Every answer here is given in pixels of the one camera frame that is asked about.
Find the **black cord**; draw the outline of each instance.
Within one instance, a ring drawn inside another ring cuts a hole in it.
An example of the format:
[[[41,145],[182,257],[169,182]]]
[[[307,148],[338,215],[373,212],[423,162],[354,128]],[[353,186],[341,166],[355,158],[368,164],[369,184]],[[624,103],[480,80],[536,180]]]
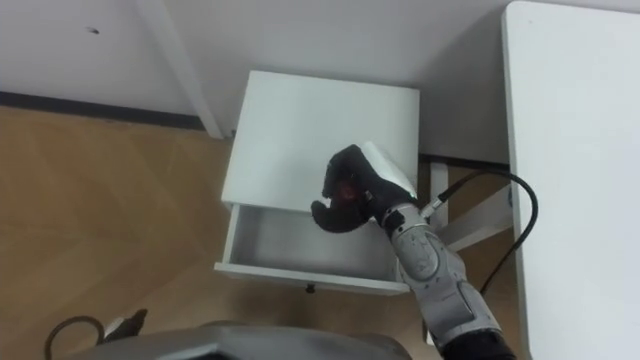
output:
[[[81,323],[81,322],[93,325],[93,327],[95,327],[96,330],[98,331],[98,340],[96,341],[96,345],[100,345],[104,342],[104,326],[102,326],[102,323],[98,321],[98,319],[91,316],[85,316],[85,315],[74,316],[58,324],[55,328],[53,328],[53,330],[51,330],[51,332],[49,333],[49,336],[47,336],[47,340],[45,340],[44,342],[45,360],[53,359],[53,355],[51,354],[51,346],[53,345],[53,340],[56,338],[58,333],[69,325],[72,325],[75,323]]]
[[[484,174],[493,174],[493,175],[502,176],[522,186],[522,188],[527,192],[527,195],[529,195],[529,199],[531,199],[531,217],[529,218],[529,222],[527,223],[527,226],[525,226],[524,230],[522,231],[522,234],[520,234],[518,239],[513,243],[513,245],[511,245],[509,250],[507,250],[507,252],[504,254],[502,259],[500,259],[498,264],[495,266],[491,274],[489,274],[489,277],[487,278],[487,280],[485,280],[484,284],[480,288],[480,294],[482,295],[484,295],[487,292],[487,289],[493,282],[494,278],[496,277],[496,274],[500,271],[502,266],[507,262],[509,257],[513,253],[515,253],[516,250],[520,248],[520,246],[522,246],[524,241],[527,239],[527,236],[529,236],[529,233],[531,233],[531,230],[533,230],[533,226],[536,224],[536,221],[538,220],[538,197],[536,196],[536,193],[533,191],[531,186],[527,184],[526,181],[522,180],[517,175],[514,175],[508,171],[485,169],[485,170],[478,170],[478,171],[472,172],[471,174],[456,181],[447,190],[443,191],[440,195],[438,195],[438,199],[443,203],[446,202],[447,200],[449,200],[449,198],[453,194],[458,192],[458,190],[460,190],[460,188],[462,188],[464,184]]]

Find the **white nightstand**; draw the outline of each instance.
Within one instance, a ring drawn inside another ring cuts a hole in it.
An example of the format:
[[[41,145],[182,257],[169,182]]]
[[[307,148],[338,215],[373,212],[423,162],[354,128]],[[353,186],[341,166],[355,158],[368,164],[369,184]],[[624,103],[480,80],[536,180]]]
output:
[[[334,235],[311,218],[331,156],[371,140],[416,185],[419,92],[253,71],[222,201],[229,233],[215,269],[230,276],[393,295],[409,291],[371,223]]]

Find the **floor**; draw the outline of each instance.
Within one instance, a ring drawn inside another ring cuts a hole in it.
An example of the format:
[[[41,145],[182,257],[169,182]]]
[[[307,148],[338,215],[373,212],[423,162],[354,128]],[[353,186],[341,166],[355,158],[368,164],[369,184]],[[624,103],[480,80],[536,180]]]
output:
[[[219,199],[230,151],[230,142],[198,131],[0,107],[0,354],[39,359],[48,332],[67,317],[108,323],[147,308],[143,333],[238,320],[382,333],[416,359],[437,359],[421,341],[410,294],[307,295],[211,271],[229,220]],[[450,168],[450,177],[468,171]],[[428,166],[420,172],[424,193]],[[451,200],[450,219],[504,184],[470,184]],[[512,241],[506,231],[461,252],[472,283]],[[510,262],[487,301],[520,352],[515,281]],[[93,341],[91,328],[70,327],[54,356]]]

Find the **open drawer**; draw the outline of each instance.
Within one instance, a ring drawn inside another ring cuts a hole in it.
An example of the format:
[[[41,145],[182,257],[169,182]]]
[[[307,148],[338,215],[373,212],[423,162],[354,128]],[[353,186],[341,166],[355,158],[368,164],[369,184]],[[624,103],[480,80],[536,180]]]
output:
[[[386,235],[366,224],[329,234],[304,212],[233,204],[222,262],[229,276],[363,293],[409,291]]]

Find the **gloved hand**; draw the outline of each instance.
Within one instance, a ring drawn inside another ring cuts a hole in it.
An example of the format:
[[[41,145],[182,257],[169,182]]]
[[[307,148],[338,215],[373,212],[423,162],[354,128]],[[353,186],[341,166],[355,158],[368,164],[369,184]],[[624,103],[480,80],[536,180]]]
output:
[[[311,214],[322,229],[343,233],[357,229],[373,216],[382,225],[385,212],[416,199],[402,187],[380,177],[360,147],[350,145],[329,161],[322,196],[331,199],[327,208],[311,204]]]

